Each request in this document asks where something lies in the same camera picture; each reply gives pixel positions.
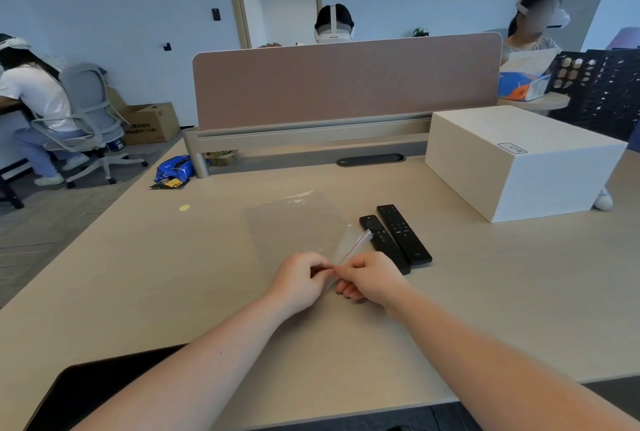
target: sticker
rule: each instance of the sticker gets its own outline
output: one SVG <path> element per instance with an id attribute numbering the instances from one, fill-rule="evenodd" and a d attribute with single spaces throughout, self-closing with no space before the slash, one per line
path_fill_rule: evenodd
<path id="1" fill-rule="evenodd" d="M 521 153 L 527 153 L 527 150 L 523 150 L 519 146 L 513 143 L 498 143 L 498 146 L 509 153 L 515 153 L 516 155 L 520 155 Z"/>

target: black remote control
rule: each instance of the black remote control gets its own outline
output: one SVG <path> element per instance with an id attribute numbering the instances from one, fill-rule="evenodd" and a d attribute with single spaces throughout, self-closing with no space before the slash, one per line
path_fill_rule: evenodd
<path id="1" fill-rule="evenodd" d="M 391 259 L 402 274 L 411 273 L 411 265 L 407 262 L 404 254 L 399 247 L 396 246 L 391 236 L 380 223 L 375 215 L 365 215 L 360 217 L 360 225 L 363 229 L 369 229 L 373 234 L 371 245 L 373 249 L 384 252 Z"/>
<path id="2" fill-rule="evenodd" d="M 433 261 L 429 251 L 422 245 L 395 205 L 379 205 L 376 209 L 412 267 Z"/>

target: white sneaker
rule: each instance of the white sneaker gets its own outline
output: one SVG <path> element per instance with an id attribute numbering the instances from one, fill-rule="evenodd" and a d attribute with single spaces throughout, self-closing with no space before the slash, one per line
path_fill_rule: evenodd
<path id="1" fill-rule="evenodd" d="M 79 157 L 73 157 L 72 159 L 68 159 L 67 163 L 62 165 L 62 169 L 64 171 L 73 170 L 76 167 L 86 163 L 89 161 L 89 157 L 87 157 L 84 153 L 80 153 Z"/>
<path id="2" fill-rule="evenodd" d="M 65 178 L 62 175 L 57 174 L 55 177 L 39 177 L 33 181 L 34 184 L 39 185 L 40 187 L 44 187 L 45 185 L 57 185 L 62 184 L 65 181 Z"/>
<path id="3" fill-rule="evenodd" d="M 613 199 L 607 190 L 607 187 L 602 187 L 602 190 L 596 197 L 596 201 L 593 203 L 593 206 L 599 210 L 611 210 L 613 209 Z"/>

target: potted plant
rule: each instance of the potted plant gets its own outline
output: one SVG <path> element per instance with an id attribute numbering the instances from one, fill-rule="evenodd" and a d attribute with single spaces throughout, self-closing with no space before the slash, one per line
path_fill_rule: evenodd
<path id="1" fill-rule="evenodd" d="M 424 30 L 422 27 L 416 27 L 413 30 L 412 37 L 428 37 L 428 36 L 429 36 L 429 31 Z"/>

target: white vr headset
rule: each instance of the white vr headset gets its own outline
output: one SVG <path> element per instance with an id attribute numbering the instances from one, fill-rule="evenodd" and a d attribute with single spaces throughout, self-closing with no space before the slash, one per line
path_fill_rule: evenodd
<path id="1" fill-rule="evenodd" d="M 356 27 L 351 27 L 350 31 L 338 30 L 338 21 L 335 16 L 335 5 L 331 5 L 331 30 L 318 34 L 318 31 L 314 29 L 314 35 L 316 36 L 316 43 L 318 44 L 334 44 L 338 42 L 351 42 L 356 30 Z"/>
<path id="2" fill-rule="evenodd" d="M 537 31 L 546 29 L 564 29 L 571 21 L 571 17 L 564 8 L 560 7 L 560 0 L 554 1 L 554 11 L 551 14 L 531 14 L 529 9 L 522 5 L 522 0 L 518 0 L 516 8 L 518 12 L 527 16 L 533 22 L 533 28 Z"/>
<path id="3" fill-rule="evenodd" d="M 31 46 L 25 39 L 20 39 L 19 37 L 11 37 L 9 39 L 5 39 L 0 42 L 0 50 L 5 49 L 7 47 L 13 47 L 14 49 L 25 49 L 30 50 Z"/>

